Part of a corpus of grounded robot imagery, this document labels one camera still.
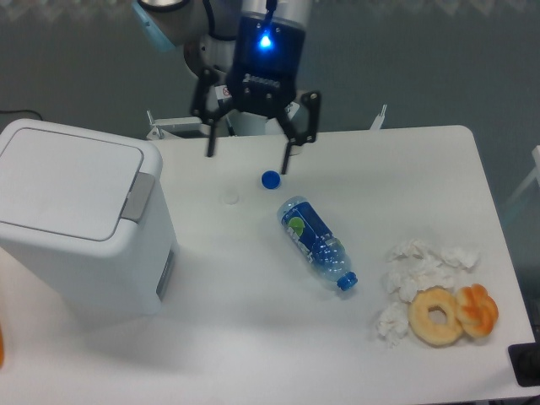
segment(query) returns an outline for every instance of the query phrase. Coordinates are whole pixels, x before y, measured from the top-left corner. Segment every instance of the orange pastry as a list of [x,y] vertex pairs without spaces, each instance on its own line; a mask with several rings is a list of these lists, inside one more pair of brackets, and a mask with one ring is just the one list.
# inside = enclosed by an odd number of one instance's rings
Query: orange pastry
[[484,338],[493,331],[499,309],[483,285],[473,284],[456,293],[456,317],[463,330],[473,338]]

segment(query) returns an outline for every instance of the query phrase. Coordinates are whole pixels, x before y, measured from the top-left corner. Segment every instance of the blue bottle cap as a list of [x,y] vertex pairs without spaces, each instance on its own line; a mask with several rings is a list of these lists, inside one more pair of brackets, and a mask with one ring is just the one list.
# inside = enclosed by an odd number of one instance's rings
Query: blue bottle cap
[[357,282],[358,282],[358,279],[356,278],[356,274],[354,274],[353,272],[348,272],[348,273],[345,273],[345,275],[342,276],[337,281],[337,286],[342,291],[347,291],[348,289],[353,287]]
[[265,171],[261,177],[262,185],[268,190],[278,188],[281,183],[281,177],[277,171],[269,170]]

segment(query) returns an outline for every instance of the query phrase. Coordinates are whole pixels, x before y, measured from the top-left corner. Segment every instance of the donut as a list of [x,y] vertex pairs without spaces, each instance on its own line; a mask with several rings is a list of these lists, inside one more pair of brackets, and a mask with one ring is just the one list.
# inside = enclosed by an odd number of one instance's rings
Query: donut
[[[429,312],[441,310],[446,315],[446,323],[435,323]],[[434,346],[454,343],[463,333],[456,318],[456,299],[442,288],[428,289],[416,294],[408,308],[408,321],[413,332],[425,342]]]
[[499,309],[483,285],[473,284],[459,289],[456,302],[456,317],[467,335],[484,338],[493,331],[499,319]]

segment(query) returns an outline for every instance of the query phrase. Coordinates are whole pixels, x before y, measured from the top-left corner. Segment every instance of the white tissue paper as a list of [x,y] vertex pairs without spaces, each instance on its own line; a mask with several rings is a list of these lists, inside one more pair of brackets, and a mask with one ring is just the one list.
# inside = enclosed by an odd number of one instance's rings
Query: white tissue paper
[[480,262],[480,252],[467,251],[461,247],[442,248],[440,258],[450,267],[471,271]]
[[392,302],[379,317],[377,332],[393,348],[399,343],[408,331],[407,305],[401,302]]
[[423,259],[432,255],[433,249],[420,239],[406,240],[396,245],[388,254],[387,261],[393,262],[406,257],[416,257]]

